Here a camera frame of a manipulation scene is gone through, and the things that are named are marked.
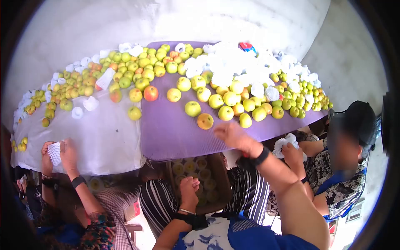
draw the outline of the white wall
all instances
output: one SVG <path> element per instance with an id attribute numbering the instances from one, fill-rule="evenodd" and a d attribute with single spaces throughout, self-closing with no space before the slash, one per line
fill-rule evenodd
<path id="1" fill-rule="evenodd" d="M 353 101 L 361 100 L 369 102 L 376 114 L 381 112 L 382 96 L 388 90 L 382 60 L 349 2 L 332 1 L 302 63 L 318 73 L 334 110 L 345 110 Z"/>
<path id="2" fill-rule="evenodd" d="M 11 61 L 2 122 L 23 93 L 52 73 L 122 42 L 249 40 L 301 60 L 330 0 L 47 0 L 28 25 Z"/>

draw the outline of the woman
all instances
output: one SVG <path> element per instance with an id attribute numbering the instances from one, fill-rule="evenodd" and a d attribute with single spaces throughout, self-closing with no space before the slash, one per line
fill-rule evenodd
<path id="1" fill-rule="evenodd" d="M 51 177 L 53 164 L 45 142 L 42 148 L 42 212 L 33 221 L 37 235 L 45 249 L 112 249 L 115 223 L 98 200 L 90 193 L 77 169 L 76 149 L 71 139 L 60 141 L 60 158 L 68 177 L 89 215 L 91 224 L 84 229 L 79 224 L 65 224 L 56 207 L 54 182 Z"/>
<path id="2" fill-rule="evenodd" d="M 197 178 L 181 181 L 181 204 L 177 204 L 168 182 L 146 182 L 140 188 L 140 201 L 157 239 L 153 249 L 328 249 L 326 223 L 296 175 L 236 122 L 219 124 L 214 134 L 228 147 L 242 150 L 251 158 L 240 161 L 242 167 L 247 163 L 246 170 L 236 168 L 240 174 L 231 180 L 231 201 L 222 213 L 206 218 L 195 214 L 195 192 L 200 183 Z M 269 185 L 276 192 L 282 212 L 283 235 L 260 225 Z"/>
<path id="3" fill-rule="evenodd" d="M 302 180 L 307 195 L 326 219 L 341 216 L 354 204 L 365 186 L 367 156 L 376 139 L 375 114 L 368 103 L 355 101 L 330 121 L 327 138 L 296 132 L 299 151 L 285 162 Z M 307 161 L 302 162 L 302 152 Z M 274 192 L 267 212 L 278 214 Z"/>

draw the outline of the boxed apple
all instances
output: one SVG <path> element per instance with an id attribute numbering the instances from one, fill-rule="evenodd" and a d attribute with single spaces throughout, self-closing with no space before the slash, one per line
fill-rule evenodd
<path id="1" fill-rule="evenodd" d="M 221 210 L 232 197 L 226 167 L 219 153 L 173 160 L 167 162 L 167 169 L 168 179 L 178 203 L 180 203 L 180 181 L 187 176 L 200 180 L 200 188 L 196 192 L 199 198 L 197 214 Z"/>

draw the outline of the cardboard box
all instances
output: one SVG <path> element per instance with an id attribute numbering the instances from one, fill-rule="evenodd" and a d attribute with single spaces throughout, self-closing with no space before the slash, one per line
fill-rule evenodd
<path id="1" fill-rule="evenodd" d="M 217 183 L 216 191 L 219 194 L 219 199 L 215 203 L 207 203 L 204 206 L 197 206 L 197 214 L 209 214 L 223 209 L 232 198 L 232 189 L 229 184 L 228 175 L 224 161 L 219 153 L 209 154 L 206 157 L 207 168 L 211 170 L 212 178 Z M 180 204 L 179 188 L 175 184 L 174 174 L 172 172 L 171 162 L 167 162 L 168 180 L 171 183 L 174 195 L 178 204 Z"/>

